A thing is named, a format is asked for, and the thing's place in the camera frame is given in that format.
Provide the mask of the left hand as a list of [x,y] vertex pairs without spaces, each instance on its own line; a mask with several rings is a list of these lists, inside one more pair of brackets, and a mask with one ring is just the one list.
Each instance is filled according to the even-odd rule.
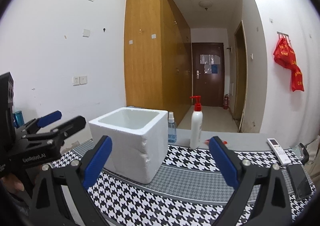
[[20,196],[20,193],[25,190],[24,185],[15,175],[10,174],[2,177],[1,184],[11,201],[17,204],[25,203],[24,199]]

